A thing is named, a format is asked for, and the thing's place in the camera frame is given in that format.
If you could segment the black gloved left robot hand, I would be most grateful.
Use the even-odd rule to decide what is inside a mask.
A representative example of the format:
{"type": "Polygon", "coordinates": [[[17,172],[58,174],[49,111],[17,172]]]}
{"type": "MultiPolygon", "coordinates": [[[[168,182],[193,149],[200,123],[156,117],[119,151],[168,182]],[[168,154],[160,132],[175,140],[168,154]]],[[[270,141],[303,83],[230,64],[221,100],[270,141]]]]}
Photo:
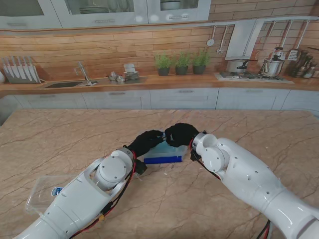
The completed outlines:
{"type": "Polygon", "coordinates": [[[159,130],[150,130],[137,136],[137,138],[127,146],[127,149],[134,152],[136,157],[140,157],[162,142],[163,132],[159,130]]]}

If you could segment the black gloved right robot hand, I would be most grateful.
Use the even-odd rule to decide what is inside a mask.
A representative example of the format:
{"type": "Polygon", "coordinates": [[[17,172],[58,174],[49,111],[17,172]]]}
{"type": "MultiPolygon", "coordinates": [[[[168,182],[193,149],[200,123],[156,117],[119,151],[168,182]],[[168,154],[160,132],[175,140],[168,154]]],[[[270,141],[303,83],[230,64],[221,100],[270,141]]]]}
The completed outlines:
{"type": "Polygon", "coordinates": [[[172,147],[189,146],[199,131],[190,124],[176,123],[165,131],[166,142],[172,147]]]}

